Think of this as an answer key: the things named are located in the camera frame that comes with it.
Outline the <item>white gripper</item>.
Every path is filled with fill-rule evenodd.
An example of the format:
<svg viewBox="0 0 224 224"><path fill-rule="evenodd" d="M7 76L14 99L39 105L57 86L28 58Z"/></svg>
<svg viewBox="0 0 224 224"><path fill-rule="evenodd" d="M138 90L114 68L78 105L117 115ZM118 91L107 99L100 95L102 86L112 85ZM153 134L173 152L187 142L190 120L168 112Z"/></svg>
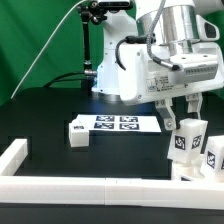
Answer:
<svg viewBox="0 0 224 224"><path fill-rule="evenodd" d="M199 92L224 87L224 61L214 42L199 42L191 53L171 54L166 46L153 45L153 54L166 63L180 67L172 71L155 63L146 44L123 44L120 59L125 69L118 68L120 98L126 105L155 102L167 131L178 130L180 121L172 110L171 98L185 96L187 115L201 119L203 97Z"/></svg>

